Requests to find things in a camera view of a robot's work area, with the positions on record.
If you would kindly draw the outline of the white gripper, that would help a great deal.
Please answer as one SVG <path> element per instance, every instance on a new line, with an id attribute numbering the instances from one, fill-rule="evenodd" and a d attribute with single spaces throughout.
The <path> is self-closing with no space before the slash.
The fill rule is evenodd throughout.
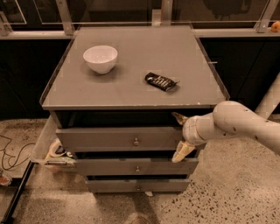
<path id="1" fill-rule="evenodd" d="M 197 115 L 187 118 L 186 116 L 177 112 L 172 112 L 171 114 L 175 117 L 180 125 L 183 125 L 182 135 L 186 140 L 186 142 L 180 141 L 178 143 L 171 159 L 173 163 L 178 163 L 195 149 L 194 145 L 201 145 L 206 141 L 199 135 L 199 132 L 197 131 L 196 123 L 199 118 Z"/>

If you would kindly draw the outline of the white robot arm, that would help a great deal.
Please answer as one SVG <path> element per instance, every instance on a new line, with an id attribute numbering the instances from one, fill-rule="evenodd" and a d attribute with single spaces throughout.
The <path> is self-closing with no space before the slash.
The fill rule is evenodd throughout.
<path id="1" fill-rule="evenodd" d="M 173 112 L 182 125 L 184 140 L 178 143 L 172 162 L 182 161 L 196 146 L 211 139 L 245 136 L 280 154 L 280 123 L 269 120 L 280 102 L 280 74 L 271 84 L 255 111 L 237 101 L 218 103 L 212 113 L 185 117 Z"/>

